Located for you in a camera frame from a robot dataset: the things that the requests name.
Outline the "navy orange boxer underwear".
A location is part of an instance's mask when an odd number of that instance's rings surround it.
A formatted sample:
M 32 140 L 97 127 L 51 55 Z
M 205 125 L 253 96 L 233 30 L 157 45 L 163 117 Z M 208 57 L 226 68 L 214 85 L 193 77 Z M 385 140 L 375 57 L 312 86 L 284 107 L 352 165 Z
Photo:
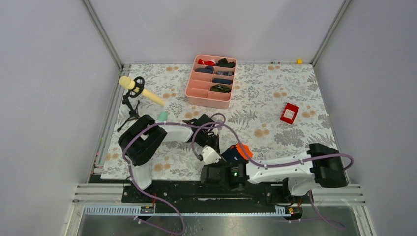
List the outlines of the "navy orange boxer underwear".
M 235 145 L 231 145 L 227 148 L 222 154 L 222 158 L 225 159 L 227 162 L 235 162 L 235 161 L 243 161 L 248 160 L 248 158 L 253 157 L 253 153 L 251 152 L 248 145 L 239 143 Z

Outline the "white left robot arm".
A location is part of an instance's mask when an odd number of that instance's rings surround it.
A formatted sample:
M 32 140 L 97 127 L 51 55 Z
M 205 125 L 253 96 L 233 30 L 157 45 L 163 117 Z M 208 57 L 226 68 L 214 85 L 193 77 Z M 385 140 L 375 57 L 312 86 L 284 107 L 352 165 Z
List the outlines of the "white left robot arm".
M 163 142 L 198 144 L 203 148 L 198 158 L 205 165 L 220 161 L 219 135 L 213 130 L 215 124 L 197 130 L 210 122 L 213 120 L 206 114 L 198 119 L 169 124 L 144 115 L 120 136 L 118 144 L 128 163 L 130 177 L 136 185 L 133 194 L 140 202 L 147 202 L 152 197 L 152 177 L 148 162 Z

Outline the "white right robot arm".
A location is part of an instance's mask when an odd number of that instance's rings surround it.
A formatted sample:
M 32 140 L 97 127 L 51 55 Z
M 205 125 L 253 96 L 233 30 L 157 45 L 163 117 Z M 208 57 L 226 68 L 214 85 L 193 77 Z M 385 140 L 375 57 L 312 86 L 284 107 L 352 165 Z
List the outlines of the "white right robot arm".
M 242 190 L 247 183 L 277 181 L 283 184 L 284 200 L 293 203 L 316 188 L 342 188 L 348 185 L 339 151 L 320 143 L 288 157 L 253 160 L 247 145 L 235 144 L 219 154 L 205 146 L 200 160 L 202 184 L 219 185 L 230 190 Z

